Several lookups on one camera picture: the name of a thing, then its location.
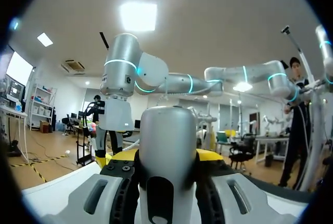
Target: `white shelving unit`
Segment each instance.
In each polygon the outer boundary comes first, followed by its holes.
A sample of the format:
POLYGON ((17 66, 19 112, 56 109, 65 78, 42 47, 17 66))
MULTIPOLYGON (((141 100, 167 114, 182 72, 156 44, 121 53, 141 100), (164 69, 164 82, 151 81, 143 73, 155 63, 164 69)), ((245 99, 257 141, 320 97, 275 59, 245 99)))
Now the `white shelving unit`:
POLYGON ((56 94, 57 94, 57 89, 52 88, 52 92, 47 91, 46 89, 43 88, 42 85, 40 84, 35 84, 33 87, 33 93, 31 94, 29 100, 29 113, 28 113, 28 126, 30 128, 30 130, 32 128, 39 128, 40 127, 40 120, 47 120, 48 122, 51 123, 52 121, 52 116, 53 116, 53 108, 54 108, 54 101, 56 98, 56 94), (36 101, 35 98, 42 98, 43 102, 39 102, 36 101), (33 108, 34 106, 42 106, 47 110, 51 111, 51 115, 50 116, 45 116, 45 115, 41 115, 38 113, 34 113, 33 112, 33 108))

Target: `cardboard box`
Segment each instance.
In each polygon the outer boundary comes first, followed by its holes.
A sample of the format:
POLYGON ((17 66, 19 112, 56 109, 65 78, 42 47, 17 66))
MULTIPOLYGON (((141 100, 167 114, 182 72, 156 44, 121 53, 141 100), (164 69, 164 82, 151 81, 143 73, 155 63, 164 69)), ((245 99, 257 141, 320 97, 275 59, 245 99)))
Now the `cardboard box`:
POLYGON ((49 125, 49 123, 47 121, 41 121, 40 122, 40 131, 43 134, 47 134, 48 133, 48 125, 49 125))

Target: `ceiling light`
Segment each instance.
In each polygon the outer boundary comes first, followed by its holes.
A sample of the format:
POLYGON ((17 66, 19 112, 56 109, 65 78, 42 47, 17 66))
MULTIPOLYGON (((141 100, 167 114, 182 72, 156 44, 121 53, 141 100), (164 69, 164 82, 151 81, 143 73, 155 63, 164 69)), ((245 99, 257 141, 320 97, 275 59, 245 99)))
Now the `ceiling light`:
POLYGON ((48 36, 45 33, 40 34, 37 39, 45 46, 50 46, 51 44, 53 44, 53 42, 51 41, 50 38, 48 38, 48 36))
POLYGON ((12 21, 9 24, 9 28, 12 30, 16 30, 19 25, 19 19, 13 18, 12 21))
POLYGON ((120 6, 120 16, 125 30, 154 31, 157 5, 126 3, 120 6))
POLYGON ((239 92, 245 92, 252 88, 252 85, 247 82, 240 82, 235 87, 233 87, 234 90, 239 92))

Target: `yellow black caution tape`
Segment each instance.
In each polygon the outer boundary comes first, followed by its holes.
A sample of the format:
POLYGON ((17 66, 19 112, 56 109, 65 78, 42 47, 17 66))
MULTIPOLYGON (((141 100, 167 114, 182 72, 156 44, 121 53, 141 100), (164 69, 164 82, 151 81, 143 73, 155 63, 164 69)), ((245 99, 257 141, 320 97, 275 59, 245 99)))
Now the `yellow black caution tape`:
POLYGON ((30 165, 30 167, 32 167, 32 169, 37 173, 37 175, 44 181, 44 182, 47 182, 47 180, 41 175, 41 173, 39 173, 36 169, 35 169, 35 167, 30 163, 29 164, 30 165))
POLYGON ((31 164, 45 163, 45 162, 50 161, 50 160, 57 160, 57 159, 65 158, 65 157, 66 157, 66 155, 62 155, 62 156, 54 157, 54 158, 47 159, 47 160, 39 160, 39 161, 33 161, 31 163, 23 163, 23 164, 15 164, 15 165, 11 164, 10 166, 12 166, 12 167, 22 167, 22 166, 31 165, 31 164))

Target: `screw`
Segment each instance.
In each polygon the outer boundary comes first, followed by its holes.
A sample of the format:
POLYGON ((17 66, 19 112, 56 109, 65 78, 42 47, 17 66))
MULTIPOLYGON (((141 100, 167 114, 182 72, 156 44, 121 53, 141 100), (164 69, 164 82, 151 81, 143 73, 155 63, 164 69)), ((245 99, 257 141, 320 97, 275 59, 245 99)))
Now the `screw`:
POLYGON ((124 167, 122 167, 122 170, 123 171, 129 171, 131 168, 129 167, 129 166, 124 166, 124 167))

